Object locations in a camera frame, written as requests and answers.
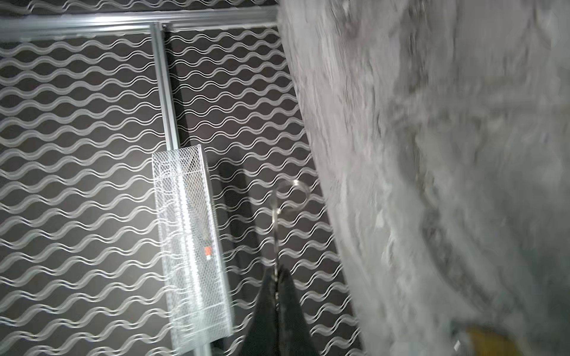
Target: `metal hook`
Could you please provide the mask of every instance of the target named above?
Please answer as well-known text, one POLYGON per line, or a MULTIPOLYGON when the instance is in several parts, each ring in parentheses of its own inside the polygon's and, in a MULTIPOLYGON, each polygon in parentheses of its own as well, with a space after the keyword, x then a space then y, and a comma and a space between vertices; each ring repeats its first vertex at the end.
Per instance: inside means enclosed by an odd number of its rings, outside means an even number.
POLYGON ((290 211, 300 211, 303 208, 305 208, 305 206, 309 202, 309 197, 311 195, 311 188, 298 179, 282 181, 281 183, 279 183, 277 185, 276 188, 273 189, 273 191, 271 191, 271 198, 270 198, 271 225, 272 225, 272 231, 273 231, 273 239, 274 239, 274 243, 275 243, 275 246, 274 246, 274 252, 275 252, 274 277, 275 277, 275 280, 277 280, 277 276, 279 273, 279 237, 278 237, 279 223, 278 223, 278 217, 279 217, 279 214, 282 212, 281 208, 279 208, 279 206, 278 206, 277 193, 279 192, 279 190, 281 190, 285 187, 293 187, 293 188, 298 187, 306 195, 305 201, 303 203, 291 204, 290 205, 290 211))

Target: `horizontal metal beam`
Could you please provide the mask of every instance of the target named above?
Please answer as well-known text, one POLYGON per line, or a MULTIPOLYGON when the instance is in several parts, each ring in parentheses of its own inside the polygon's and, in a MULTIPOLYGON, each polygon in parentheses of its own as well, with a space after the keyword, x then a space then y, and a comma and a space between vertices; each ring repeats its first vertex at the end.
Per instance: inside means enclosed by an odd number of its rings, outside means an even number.
POLYGON ((150 33, 158 22, 170 31, 268 27, 276 24, 277 6, 232 9, 139 11, 60 16, 0 17, 0 41, 23 41, 97 34, 150 33))

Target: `wavy metal grid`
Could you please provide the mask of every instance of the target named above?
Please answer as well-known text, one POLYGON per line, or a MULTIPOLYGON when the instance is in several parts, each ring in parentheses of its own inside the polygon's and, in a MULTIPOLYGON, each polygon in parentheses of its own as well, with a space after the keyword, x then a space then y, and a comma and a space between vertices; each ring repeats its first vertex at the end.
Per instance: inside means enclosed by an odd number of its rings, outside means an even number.
POLYGON ((167 355, 150 39, 0 48, 0 355, 167 355))
MULTIPOLYGON (((280 219, 280 261, 300 291, 322 355, 362 354, 299 106, 275 28, 184 31, 167 41, 182 146, 203 144, 236 317, 236 353, 271 266, 270 190, 283 178, 313 188, 307 208, 280 219)), ((301 202, 304 195, 293 192, 301 202)))
POLYGON ((59 15, 117 11, 203 10, 275 5, 275 0, 3 0, 2 16, 59 15))

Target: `metal grate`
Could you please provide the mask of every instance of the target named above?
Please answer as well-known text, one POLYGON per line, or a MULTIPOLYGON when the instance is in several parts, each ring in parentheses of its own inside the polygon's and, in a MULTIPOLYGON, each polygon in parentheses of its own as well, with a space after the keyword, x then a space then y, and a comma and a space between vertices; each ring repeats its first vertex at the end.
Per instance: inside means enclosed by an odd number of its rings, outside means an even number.
POLYGON ((179 353, 232 334, 227 280, 201 145, 152 156, 172 344, 179 353))

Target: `wire mesh basket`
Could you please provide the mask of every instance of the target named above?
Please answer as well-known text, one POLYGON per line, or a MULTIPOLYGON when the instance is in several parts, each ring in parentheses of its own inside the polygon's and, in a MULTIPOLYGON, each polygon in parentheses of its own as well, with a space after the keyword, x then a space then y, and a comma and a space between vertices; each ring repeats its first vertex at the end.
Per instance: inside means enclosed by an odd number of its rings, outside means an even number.
POLYGON ((172 344, 181 354, 232 334, 227 279, 202 146, 156 152, 152 168, 172 344))

